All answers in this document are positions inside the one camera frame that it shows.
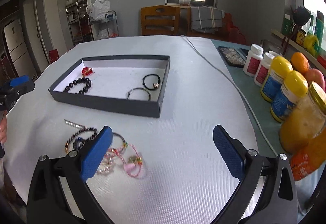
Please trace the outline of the person's left hand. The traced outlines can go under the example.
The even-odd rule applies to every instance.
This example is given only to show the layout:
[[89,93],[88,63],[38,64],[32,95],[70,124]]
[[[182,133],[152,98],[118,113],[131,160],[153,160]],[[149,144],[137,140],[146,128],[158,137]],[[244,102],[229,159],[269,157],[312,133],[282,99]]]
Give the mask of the person's left hand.
[[0,122],[0,140],[1,144],[7,141],[7,111],[3,112],[3,118]]

